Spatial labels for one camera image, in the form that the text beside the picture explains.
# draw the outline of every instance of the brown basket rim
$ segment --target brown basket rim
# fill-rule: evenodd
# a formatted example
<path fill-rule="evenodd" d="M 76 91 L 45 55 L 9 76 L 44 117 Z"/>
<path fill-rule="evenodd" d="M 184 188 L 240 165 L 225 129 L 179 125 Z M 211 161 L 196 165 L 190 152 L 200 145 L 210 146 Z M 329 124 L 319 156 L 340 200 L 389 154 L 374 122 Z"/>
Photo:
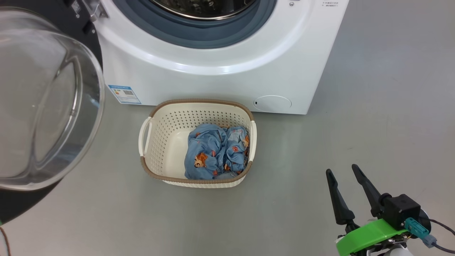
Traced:
<path fill-rule="evenodd" d="M 155 109 L 150 113 L 150 117 L 154 117 L 155 114 L 160 110 L 162 107 L 171 105 L 171 104 L 178 104 L 178 103 L 214 103 L 214 104 L 223 104 L 223 105 L 231 105 L 235 106 L 238 108 L 241 108 L 243 111 L 245 111 L 248 116 L 250 117 L 251 121 L 254 121 L 253 113 L 244 105 L 237 103 L 237 102 L 232 102 L 232 101 L 223 101 L 223 100 L 212 100 L 212 99 L 180 99 L 180 100 L 169 100 L 165 101 L 158 106 L 155 107 Z M 180 179 L 180 178 L 172 178 L 172 177 L 167 177 L 167 176 L 162 176 L 162 175 L 157 175 L 153 173 L 147 166 L 145 162 L 145 157 L 141 156 L 141 164 L 142 167 L 144 168 L 144 171 L 150 175 L 153 178 L 160 179 L 160 180 L 165 180 L 165 181 L 171 181 L 171 182 L 179 182 L 179 183 L 191 183 L 191 184 L 222 184 L 222 183 L 231 183 L 235 182 L 241 178 L 243 178 L 245 175 L 247 175 L 248 171 L 250 171 L 251 166 L 253 164 L 253 161 L 249 161 L 245 170 L 243 172 L 232 179 Z"/>

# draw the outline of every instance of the green plastic part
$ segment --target green plastic part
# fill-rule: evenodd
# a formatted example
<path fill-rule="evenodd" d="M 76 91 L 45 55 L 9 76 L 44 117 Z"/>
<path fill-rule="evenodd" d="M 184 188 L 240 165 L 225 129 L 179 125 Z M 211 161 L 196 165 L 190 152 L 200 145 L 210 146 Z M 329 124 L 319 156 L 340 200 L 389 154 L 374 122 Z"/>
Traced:
<path fill-rule="evenodd" d="M 383 219 L 375 220 L 349 232 L 338 241 L 338 253 L 340 256 L 347 256 L 406 231 L 407 230 L 396 231 Z"/>

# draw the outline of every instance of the clothing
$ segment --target clothing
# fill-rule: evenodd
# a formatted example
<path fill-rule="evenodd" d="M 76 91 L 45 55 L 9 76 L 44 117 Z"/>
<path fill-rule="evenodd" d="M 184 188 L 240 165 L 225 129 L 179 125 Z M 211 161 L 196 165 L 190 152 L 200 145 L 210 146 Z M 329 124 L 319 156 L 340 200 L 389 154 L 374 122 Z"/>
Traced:
<path fill-rule="evenodd" d="M 244 127 L 221 128 L 203 123 L 188 136 L 185 177 L 232 179 L 246 166 L 249 138 Z"/>

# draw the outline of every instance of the white washing machine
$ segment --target white washing machine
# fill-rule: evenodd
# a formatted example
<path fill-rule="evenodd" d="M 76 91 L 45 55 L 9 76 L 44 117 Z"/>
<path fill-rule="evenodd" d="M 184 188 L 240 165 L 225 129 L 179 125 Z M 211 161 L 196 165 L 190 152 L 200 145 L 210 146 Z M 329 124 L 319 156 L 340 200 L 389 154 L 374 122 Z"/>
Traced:
<path fill-rule="evenodd" d="M 348 0 L 101 0 L 104 77 L 120 103 L 231 100 L 306 114 Z"/>

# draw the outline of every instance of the basket bottom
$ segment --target basket bottom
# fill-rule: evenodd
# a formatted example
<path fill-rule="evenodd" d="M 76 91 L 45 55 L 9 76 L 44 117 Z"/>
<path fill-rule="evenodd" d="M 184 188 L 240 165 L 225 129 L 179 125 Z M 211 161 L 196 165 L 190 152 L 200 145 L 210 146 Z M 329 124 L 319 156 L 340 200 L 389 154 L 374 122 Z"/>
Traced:
<path fill-rule="evenodd" d="M 188 151 L 188 135 L 193 128 L 178 130 L 169 136 L 169 145 L 164 154 L 163 174 L 167 177 L 187 179 L 185 177 L 185 156 Z"/>

